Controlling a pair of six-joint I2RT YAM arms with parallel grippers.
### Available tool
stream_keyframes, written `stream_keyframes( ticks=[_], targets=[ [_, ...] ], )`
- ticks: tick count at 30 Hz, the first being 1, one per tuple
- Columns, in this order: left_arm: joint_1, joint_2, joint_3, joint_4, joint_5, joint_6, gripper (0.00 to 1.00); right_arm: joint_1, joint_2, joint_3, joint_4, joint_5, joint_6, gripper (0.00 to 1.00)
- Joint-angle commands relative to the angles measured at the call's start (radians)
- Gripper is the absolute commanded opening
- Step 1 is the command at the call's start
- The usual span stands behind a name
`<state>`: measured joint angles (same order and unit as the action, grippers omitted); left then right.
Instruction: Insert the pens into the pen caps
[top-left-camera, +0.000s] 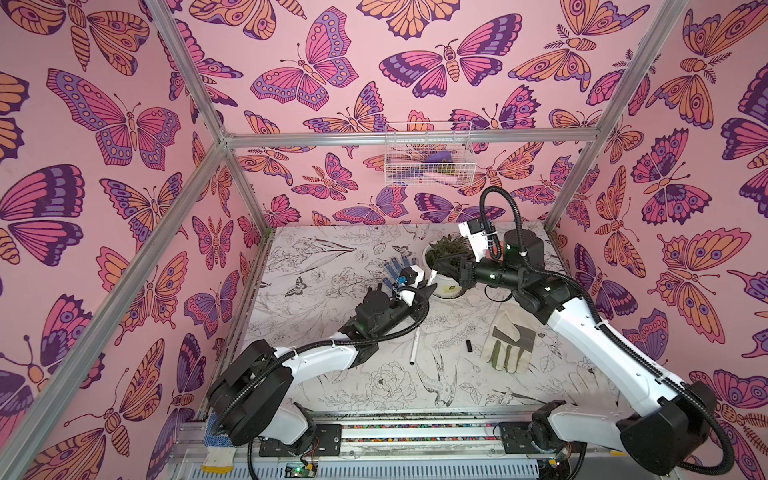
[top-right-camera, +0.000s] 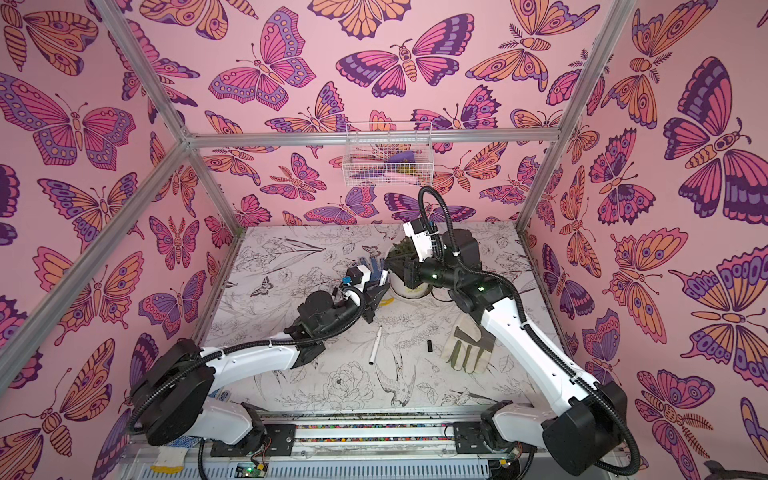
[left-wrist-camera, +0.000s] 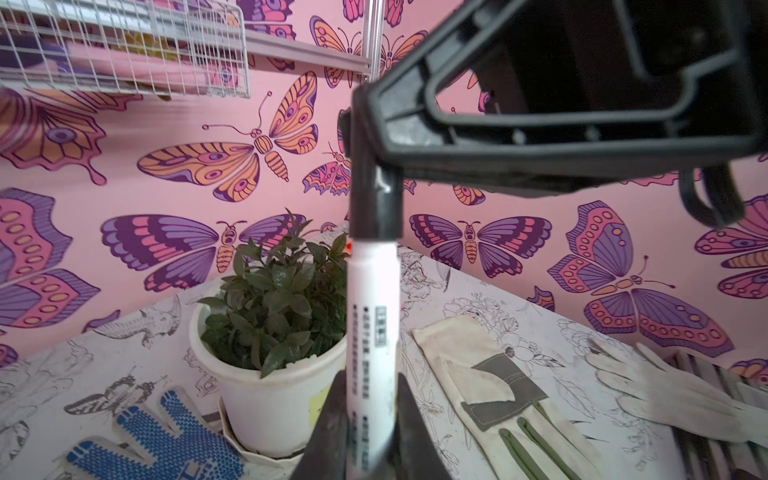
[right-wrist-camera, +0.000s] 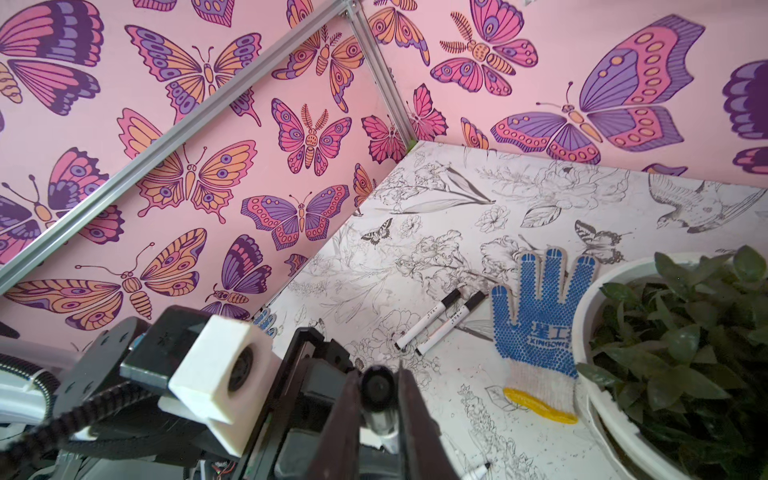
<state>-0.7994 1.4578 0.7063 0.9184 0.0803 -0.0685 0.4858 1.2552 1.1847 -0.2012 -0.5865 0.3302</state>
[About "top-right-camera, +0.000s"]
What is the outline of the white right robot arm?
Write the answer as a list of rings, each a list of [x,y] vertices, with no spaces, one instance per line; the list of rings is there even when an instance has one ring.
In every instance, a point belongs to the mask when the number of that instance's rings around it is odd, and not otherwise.
[[[404,223],[415,254],[398,272],[409,287],[447,290],[455,305],[498,341],[526,370],[547,411],[509,403],[486,423],[507,443],[545,449],[567,473],[590,467],[630,477],[641,466],[639,445],[627,425],[627,396],[616,383],[600,383],[570,359],[526,315],[519,291],[505,277],[483,269],[469,233],[458,233],[447,205],[430,186],[417,196],[419,215]]]

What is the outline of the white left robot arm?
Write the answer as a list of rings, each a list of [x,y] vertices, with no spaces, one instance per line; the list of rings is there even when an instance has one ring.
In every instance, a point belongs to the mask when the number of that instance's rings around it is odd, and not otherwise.
[[[293,323],[269,339],[205,348],[189,339],[178,341],[132,387],[133,412],[126,433],[142,435],[153,446],[183,436],[229,445],[257,443],[261,424],[255,407],[227,404],[212,392],[248,377],[311,363],[324,352],[326,341],[359,320],[372,321],[389,289],[389,283],[381,281],[342,283],[339,299],[315,291],[298,306]]]

